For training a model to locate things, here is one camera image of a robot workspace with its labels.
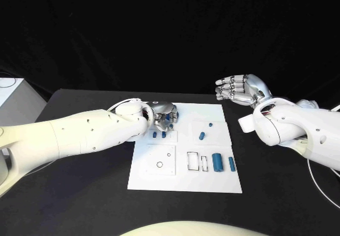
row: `blue object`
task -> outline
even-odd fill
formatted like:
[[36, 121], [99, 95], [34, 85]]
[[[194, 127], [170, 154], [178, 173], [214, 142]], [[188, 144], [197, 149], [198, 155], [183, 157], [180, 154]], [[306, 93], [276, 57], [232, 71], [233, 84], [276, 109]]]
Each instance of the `blue object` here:
[[234, 171], [234, 164], [233, 164], [233, 159], [229, 157], [229, 164], [230, 164], [230, 170]]
[[220, 153], [214, 153], [211, 155], [211, 163], [213, 163], [213, 171], [221, 172], [223, 171], [223, 163], [221, 163]]
[[204, 135], [206, 135], [204, 132], [201, 132], [201, 133], [200, 133], [200, 137], [198, 137], [200, 140], [203, 140]]

